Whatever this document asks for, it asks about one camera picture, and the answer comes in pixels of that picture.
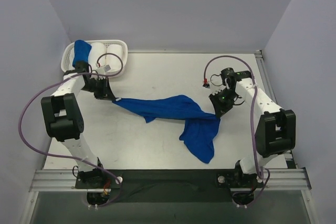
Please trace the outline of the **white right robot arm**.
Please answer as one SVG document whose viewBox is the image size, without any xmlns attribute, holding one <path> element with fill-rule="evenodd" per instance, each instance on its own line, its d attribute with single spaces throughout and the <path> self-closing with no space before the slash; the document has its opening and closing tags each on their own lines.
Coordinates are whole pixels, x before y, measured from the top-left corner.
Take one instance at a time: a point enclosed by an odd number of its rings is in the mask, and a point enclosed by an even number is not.
<svg viewBox="0 0 336 224">
<path fill-rule="evenodd" d="M 232 180 L 245 187 L 273 158 L 294 149 L 296 115 L 274 102 L 255 84 L 250 71 L 236 72 L 226 68 L 220 72 L 223 88 L 209 95 L 215 116 L 220 119 L 242 98 L 250 107 L 253 153 L 236 162 Z"/>
</svg>

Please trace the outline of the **blue towel pile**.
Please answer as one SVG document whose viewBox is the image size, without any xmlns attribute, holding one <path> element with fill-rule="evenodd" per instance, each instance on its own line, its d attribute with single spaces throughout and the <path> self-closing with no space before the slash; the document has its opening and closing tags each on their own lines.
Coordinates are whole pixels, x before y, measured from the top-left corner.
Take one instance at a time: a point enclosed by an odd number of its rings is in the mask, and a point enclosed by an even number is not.
<svg viewBox="0 0 336 224">
<path fill-rule="evenodd" d="M 155 119 L 183 120 L 184 130 L 179 140 L 201 162 L 208 164 L 213 159 L 213 140 L 221 121 L 214 114 L 204 112 L 191 98 L 185 95 L 157 100 L 118 98 L 113 103 L 143 117 L 146 123 Z"/>
</svg>

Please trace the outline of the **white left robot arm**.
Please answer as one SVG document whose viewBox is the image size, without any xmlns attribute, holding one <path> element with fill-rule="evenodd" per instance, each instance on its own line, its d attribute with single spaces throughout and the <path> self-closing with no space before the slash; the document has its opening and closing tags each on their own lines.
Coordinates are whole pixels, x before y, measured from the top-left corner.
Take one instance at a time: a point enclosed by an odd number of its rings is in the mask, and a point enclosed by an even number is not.
<svg viewBox="0 0 336 224">
<path fill-rule="evenodd" d="M 73 70 L 66 71 L 64 83 L 49 97 L 41 99 L 41 108 L 47 134 L 63 144 L 74 157 L 78 166 L 77 178 L 94 188 L 102 187 L 107 175 L 100 159 L 91 151 L 83 136 L 85 124 L 77 95 L 81 90 L 91 92 L 97 100 L 116 101 L 107 77 L 93 78 L 85 60 L 75 63 Z"/>
</svg>

